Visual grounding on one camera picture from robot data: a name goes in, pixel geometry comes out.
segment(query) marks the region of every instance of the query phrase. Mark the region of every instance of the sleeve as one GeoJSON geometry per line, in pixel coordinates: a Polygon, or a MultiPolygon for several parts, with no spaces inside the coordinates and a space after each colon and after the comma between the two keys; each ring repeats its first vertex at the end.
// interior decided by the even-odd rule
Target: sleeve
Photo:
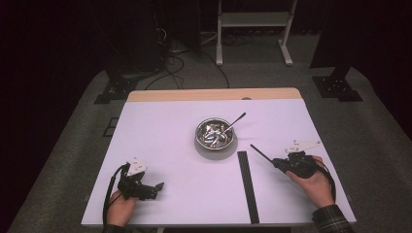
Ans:
{"type": "Polygon", "coordinates": [[[355,233],[337,205],[320,208],[312,219],[320,233],[355,233]]]}
{"type": "Polygon", "coordinates": [[[126,229],[121,226],[116,226],[116,225],[109,225],[106,224],[104,225],[102,233],[125,233],[126,229]]]}

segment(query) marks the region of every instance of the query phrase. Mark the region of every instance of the metal rack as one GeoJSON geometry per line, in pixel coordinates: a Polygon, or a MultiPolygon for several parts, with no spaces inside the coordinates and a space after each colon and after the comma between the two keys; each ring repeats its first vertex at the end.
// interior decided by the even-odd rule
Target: metal rack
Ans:
{"type": "Polygon", "coordinates": [[[291,31],[294,9],[297,0],[292,0],[291,9],[288,12],[268,13],[223,13],[222,0],[219,0],[218,13],[218,43],[216,46],[216,64],[223,65],[222,28],[224,27],[260,27],[260,26],[285,26],[283,38],[278,40],[282,55],[287,66],[293,66],[286,43],[291,31]]]}

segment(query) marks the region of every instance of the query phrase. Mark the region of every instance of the hand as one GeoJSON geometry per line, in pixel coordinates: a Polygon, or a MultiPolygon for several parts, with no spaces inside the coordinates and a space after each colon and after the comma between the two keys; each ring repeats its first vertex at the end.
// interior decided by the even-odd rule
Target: hand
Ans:
{"type": "Polygon", "coordinates": [[[107,224],[125,227],[133,215],[136,206],[136,197],[129,197],[127,200],[119,190],[112,194],[107,212],[107,224]]]}
{"type": "MultiPolygon", "coordinates": [[[[313,155],[313,158],[322,162],[321,157],[313,155]]],[[[290,171],[286,172],[286,175],[303,188],[309,200],[316,207],[321,208],[334,205],[330,183],[322,172],[316,171],[315,174],[308,179],[302,179],[290,171]]]]}

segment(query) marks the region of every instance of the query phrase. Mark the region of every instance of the metal bowl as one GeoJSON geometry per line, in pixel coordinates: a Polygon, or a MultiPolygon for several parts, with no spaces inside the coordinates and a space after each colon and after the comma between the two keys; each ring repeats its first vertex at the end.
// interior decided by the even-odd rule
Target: metal bowl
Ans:
{"type": "Polygon", "coordinates": [[[222,150],[233,142],[233,127],[221,118],[208,118],[203,120],[196,128],[196,141],[205,149],[222,150]]]}

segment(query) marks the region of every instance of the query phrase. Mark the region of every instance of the spoon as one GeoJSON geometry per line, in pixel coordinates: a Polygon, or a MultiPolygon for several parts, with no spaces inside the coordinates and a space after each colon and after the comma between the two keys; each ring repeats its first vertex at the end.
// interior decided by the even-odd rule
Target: spoon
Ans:
{"type": "Polygon", "coordinates": [[[233,121],[233,123],[231,123],[231,124],[226,128],[226,130],[225,130],[223,133],[225,133],[227,130],[231,129],[231,128],[233,127],[233,124],[236,123],[237,120],[239,120],[239,119],[241,119],[242,117],[244,117],[245,114],[246,114],[246,113],[243,113],[239,118],[237,118],[235,121],[233,121]]]}

